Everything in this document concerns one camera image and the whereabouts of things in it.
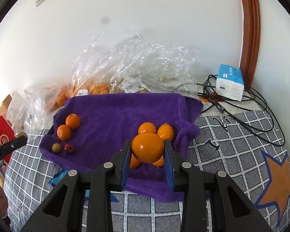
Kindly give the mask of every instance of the orange star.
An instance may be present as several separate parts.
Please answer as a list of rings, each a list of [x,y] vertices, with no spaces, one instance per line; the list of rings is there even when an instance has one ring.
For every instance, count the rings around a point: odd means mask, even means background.
[[[261,152],[268,169],[270,181],[257,199],[255,206],[260,209],[275,205],[278,211],[278,227],[290,197],[290,164],[289,159],[287,159],[288,154],[285,155],[282,162],[279,162],[267,153]]]

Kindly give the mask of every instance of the gray plaid tablecloth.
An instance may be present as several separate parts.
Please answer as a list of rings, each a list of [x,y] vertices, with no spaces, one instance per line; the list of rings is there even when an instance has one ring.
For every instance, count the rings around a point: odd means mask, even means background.
[[[268,115],[262,111],[239,113],[236,116],[256,128],[266,130],[271,127]],[[200,117],[195,124],[200,127],[201,134],[191,142],[187,160],[204,171],[226,171],[255,203],[270,181],[261,151],[282,162],[287,153],[286,148],[272,146],[260,140],[227,116]],[[8,214],[15,231],[20,231],[51,191],[52,187],[48,182],[61,170],[38,150],[45,133],[47,130],[36,135],[27,146],[15,151],[8,166],[4,190],[9,200]],[[281,140],[280,131],[276,128],[262,135],[273,142]],[[180,231],[182,202],[160,203],[127,191],[113,194],[118,200],[112,202],[114,231]],[[212,231],[209,201],[206,208],[207,230]],[[273,231],[283,231],[290,223],[290,198],[279,226],[275,206],[259,211]],[[86,220],[87,202],[84,206],[82,231],[86,231]]]

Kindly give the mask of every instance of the brown wooden trim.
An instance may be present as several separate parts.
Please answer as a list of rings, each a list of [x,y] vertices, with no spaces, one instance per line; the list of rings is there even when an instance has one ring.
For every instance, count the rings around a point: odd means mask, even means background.
[[[243,48],[240,70],[245,87],[251,86],[260,46],[259,0],[242,0],[244,11]]]

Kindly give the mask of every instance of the purple towel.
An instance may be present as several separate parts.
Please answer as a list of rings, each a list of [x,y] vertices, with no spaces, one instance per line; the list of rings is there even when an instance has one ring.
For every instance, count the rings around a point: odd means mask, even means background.
[[[40,151],[58,166],[80,172],[88,172],[109,161],[112,154],[121,150],[126,138],[133,139],[138,127],[152,122],[157,129],[164,123],[175,131],[174,151],[187,156],[189,142],[200,134],[193,124],[201,114],[203,104],[180,94],[135,93],[78,96],[67,100],[65,107],[54,116],[54,135],[45,135]],[[74,145],[75,153],[63,150],[52,153],[52,145],[58,143],[56,130],[65,124],[66,117],[75,113],[81,125],[72,130],[71,139],[61,142]],[[142,163],[129,171],[126,190],[155,198],[157,201],[181,201],[182,193],[173,193],[166,182],[165,169]]]

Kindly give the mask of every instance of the blue gripper pad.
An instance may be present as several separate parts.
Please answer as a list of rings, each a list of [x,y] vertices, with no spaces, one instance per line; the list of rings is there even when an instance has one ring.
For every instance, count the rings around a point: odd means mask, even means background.
[[[168,185],[171,188],[172,191],[174,191],[175,188],[175,183],[174,183],[174,170],[172,167],[169,151],[167,147],[165,146],[165,152],[163,155],[163,160],[165,163],[165,173],[166,173],[166,178],[168,181]]]
[[[131,161],[131,146],[129,145],[125,159],[124,159],[124,163],[123,163],[122,168],[121,168],[120,186],[123,190],[125,189],[125,185],[126,185],[127,179],[128,179],[130,161]]]

